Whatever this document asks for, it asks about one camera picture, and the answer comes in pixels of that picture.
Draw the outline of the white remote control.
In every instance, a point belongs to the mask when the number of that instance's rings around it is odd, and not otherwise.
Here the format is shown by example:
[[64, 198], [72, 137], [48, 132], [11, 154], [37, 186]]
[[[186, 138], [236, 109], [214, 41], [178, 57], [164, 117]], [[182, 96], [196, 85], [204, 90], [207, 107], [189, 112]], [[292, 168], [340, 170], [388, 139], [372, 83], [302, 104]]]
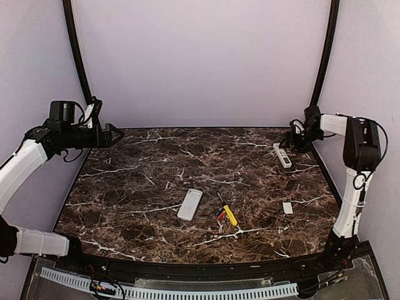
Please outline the white remote control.
[[283, 148], [279, 147], [278, 142], [273, 144], [273, 149], [274, 149], [275, 153], [277, 154], [279, 161], [281, 162], [283, 168], [285, 168], [285, 169], [290, 168], [292, 166], [292, 162], [289, 159], [286, 151]]

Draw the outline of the grey battery cover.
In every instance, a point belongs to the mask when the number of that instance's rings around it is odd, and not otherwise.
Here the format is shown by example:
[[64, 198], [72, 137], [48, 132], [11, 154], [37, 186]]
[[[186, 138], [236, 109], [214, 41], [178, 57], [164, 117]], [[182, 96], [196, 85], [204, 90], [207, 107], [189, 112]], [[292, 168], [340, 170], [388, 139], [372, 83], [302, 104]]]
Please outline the grey battery cover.
[[293, 206], [290, 202], [283, 202], [282, 208], [285, 214], [293, 214]]

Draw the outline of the yellow handle screwdriver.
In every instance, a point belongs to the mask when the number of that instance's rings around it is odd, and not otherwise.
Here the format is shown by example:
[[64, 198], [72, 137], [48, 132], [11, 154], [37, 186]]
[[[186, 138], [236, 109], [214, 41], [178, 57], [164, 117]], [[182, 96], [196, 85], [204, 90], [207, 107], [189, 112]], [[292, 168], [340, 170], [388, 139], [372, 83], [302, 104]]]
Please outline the yellow handle screwdriver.
[[218, 195], [219, 199], [220, 199], [221, 202], [222, 202], [222, 208], [225, 210], [226, 215], [228, 216], [228, 218], [229, 218], [231, 224], [232, 224], [233, 226], [237, 226], [237, 225], [238, 225], [238, 221], [237, 221], [237, 219], [235, 218], [235, 216], [234, 216], [234, 214], [233, 214], [231, 208], [229, 207], [229, 205], [227, 204], [227, 202], [224, 201], [224, 200], [222, 199], [222, 196], [220, 195], [219, 192], [217, 193], [217, 195]]

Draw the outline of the red battery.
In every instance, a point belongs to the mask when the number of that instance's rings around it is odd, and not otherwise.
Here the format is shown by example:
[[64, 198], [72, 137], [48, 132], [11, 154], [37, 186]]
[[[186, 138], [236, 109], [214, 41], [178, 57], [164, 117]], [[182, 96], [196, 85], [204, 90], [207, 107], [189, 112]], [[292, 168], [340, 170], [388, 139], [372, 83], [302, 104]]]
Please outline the red battery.
[[226, 212], [223, 211], [218, 217], [217, 220], [221, 220], [226, 215]]

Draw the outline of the blue purple battery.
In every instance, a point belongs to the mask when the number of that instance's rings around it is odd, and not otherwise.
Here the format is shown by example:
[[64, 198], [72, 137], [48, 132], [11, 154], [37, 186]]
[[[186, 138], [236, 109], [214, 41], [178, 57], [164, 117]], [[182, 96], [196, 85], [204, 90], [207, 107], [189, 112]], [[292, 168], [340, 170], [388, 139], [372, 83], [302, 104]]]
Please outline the blue purple battery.
[[218, 218], [219, 217], [219, 215], [223, 212], [223, 208], [222, 207], [220, 207], [218, 210], [217, 210], [217, 213], [216, 213], [216, 217]]

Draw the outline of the grey remote control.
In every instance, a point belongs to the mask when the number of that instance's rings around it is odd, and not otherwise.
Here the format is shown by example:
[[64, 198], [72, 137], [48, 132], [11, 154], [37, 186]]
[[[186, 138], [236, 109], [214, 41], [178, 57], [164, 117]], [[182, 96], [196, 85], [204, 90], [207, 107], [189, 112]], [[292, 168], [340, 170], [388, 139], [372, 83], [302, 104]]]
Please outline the grey remote control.
[[202, 191], [197, 189], [189, 189], [185, 195], [181, 207], [179, 208], [177, 217], [184, 221], [192, 221], [202, 196]]

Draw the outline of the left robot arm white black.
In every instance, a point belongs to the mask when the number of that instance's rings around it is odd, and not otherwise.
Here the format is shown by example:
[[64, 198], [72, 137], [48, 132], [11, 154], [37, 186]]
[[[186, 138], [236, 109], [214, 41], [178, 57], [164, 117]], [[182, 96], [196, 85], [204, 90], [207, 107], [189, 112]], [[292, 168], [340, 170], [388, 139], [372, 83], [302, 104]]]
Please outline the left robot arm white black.
[[[26, 180], [53, 156], [68, 149], [110, 148], [124, 137], [113, 126], [95, 124], [53, 130], [45, 126], [29, 130], [18, 149], [1, 165], [1, 213]], [[15, 254], [63, 257], [75, 273], [88, 268], [88, 258], [81, 254], [78, 238], [10, 225], [1, 218], [1, 263]]]

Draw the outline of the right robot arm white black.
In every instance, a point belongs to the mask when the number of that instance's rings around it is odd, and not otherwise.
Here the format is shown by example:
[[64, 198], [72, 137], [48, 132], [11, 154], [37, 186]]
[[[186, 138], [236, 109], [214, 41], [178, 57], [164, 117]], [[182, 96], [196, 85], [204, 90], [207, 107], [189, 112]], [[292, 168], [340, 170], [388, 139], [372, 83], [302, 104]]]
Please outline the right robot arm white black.
[[319, 258], [319, 266], [325, 271], [332, 271], [342, 263], [343, 253], [355, 248], [354, 238], [358, 233], [370, 182], [388, 151], [388, 145], [381, 150], [379, 131], [383, 132], [386, 143], [388, 135], [375, 120], [323, 114], [318, 106], [306, 108], [304, 116], [304, 121], [292, 120], [290, 130], [285, 132], [279, 144], [274, 145], [279, 155], [285, 149], [306, 153], [314, 141], [324, 140], [326, 133], [344, 138], [342, 158], [346, 167], [346, 187], [339, 215], [324, 247], [325, 252]]

